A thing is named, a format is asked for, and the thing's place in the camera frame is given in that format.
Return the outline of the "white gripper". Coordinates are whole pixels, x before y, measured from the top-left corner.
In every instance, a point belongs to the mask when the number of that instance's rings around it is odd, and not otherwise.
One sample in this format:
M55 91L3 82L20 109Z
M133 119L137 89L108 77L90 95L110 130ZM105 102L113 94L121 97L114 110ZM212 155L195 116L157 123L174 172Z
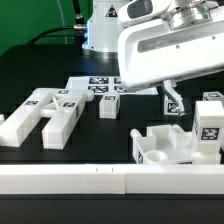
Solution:
M161 19L129 27L118 40L118 63L126 90L155 87L164 81L164 96L175 103L178 116L187 115L190 101L175 90L174 80L224 69L224 21L173 31Z

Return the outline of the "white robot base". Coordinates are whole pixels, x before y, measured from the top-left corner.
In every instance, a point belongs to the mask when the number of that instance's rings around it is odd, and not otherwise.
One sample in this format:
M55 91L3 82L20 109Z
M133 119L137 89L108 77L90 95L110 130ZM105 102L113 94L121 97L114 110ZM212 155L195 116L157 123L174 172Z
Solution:
M82 44L84 55L117 58L118 11L127 3L128 0L93 0L93 13L87 21L87 40Z

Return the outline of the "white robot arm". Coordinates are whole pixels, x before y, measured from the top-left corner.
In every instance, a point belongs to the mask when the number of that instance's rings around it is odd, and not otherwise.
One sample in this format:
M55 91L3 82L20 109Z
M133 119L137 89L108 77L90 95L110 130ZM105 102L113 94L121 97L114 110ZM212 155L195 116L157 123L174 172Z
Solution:
M118 13L118 64L128 91L160 86L190 111L178 82L224 70L224 6L213 0L132 0Z

